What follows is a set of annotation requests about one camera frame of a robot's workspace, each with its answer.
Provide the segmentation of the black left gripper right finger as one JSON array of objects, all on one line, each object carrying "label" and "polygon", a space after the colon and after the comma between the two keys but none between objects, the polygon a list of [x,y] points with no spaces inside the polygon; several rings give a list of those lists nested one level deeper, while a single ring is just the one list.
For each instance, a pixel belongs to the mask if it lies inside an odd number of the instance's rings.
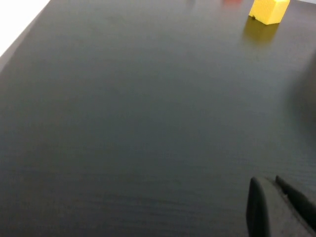
[{"label": "black left gripper right finger", "polygon": [[304,220],[307,226],[316,233],[316,193],[294,179],[276,176],[276,184]]}]

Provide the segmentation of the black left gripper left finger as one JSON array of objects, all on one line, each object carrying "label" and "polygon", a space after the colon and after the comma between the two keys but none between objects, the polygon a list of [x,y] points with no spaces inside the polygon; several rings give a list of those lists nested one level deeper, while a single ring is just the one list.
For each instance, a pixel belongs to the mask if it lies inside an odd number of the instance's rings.
[{"label": "black left gripper left finger", "polygon": [[252,177],[246,207],[250,237],[307,237],[309,226],[276,181]]}]

